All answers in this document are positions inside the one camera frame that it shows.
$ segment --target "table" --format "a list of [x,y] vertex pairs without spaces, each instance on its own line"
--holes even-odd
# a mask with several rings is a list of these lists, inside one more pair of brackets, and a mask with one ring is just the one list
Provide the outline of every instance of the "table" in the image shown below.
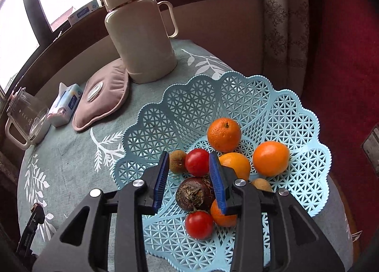
[[[129,97],[114,114],[81,133],[65,126],[51,126],[44,140],[25,152],[18,181],[18,222],[21,232],[34,202],[44,206],[45,222],[39,226],[32,250],[39,254],[56,229],[93,188],[116,189],[109,170],[123,156],[121,137],[132,125],[140,108],[159,102],[164,90],[174,83],[186,83],[196,74],[214,79],[231,70],[220,59],[189,40],[172,40],[177,67],[164,78],[147,84],[131,83]],[[328,177],[330,194],[324,209],[314,217],[333,245],[345,268],[352,265],[352,239],[337,188]],[[115,217],[111,222],[108,270],[113,271]],[[164,259],[147,255],[149,271],[175,271]]]

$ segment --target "beet top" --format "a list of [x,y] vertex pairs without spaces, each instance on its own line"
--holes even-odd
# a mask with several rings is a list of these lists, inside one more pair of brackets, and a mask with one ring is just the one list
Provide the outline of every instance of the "beet top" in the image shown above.
[[215,193],[209,177],[185,179],[179,185],[175,199],[178,206],[187,212],[194,210],[209,211],[215,200]]

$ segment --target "red carpet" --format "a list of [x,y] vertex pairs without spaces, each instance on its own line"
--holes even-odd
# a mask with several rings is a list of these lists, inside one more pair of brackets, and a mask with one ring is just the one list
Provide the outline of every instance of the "red carpet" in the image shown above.
[[320,141],[332,152],[331,171],[365,247],[379,224],[379,180],[361,149],[379,122],[379,17],[370,0],[313,2],[321,32],[302,102],[320,120]]

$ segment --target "tissue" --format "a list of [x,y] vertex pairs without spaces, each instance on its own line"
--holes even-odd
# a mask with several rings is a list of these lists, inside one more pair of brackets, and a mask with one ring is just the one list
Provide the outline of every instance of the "tissue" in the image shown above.
[[78,84],[67,87],[60,83],[58,96],[47,114],[47,120],[55,127],[69,123],[82,95],[83,90]]

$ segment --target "glass pitcher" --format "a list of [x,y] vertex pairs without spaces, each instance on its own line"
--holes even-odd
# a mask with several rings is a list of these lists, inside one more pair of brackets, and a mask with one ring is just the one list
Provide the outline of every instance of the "glass pitcher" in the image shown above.
[[[28,94],[25,88],[20,88],[10,98],[5,134],[16,146],[26,150],[30,145],[38,144],[49,130],[50,123],[46,120],[49,108]],[[12,123],[26,140],[25,144],[19,142],[9,132]]]

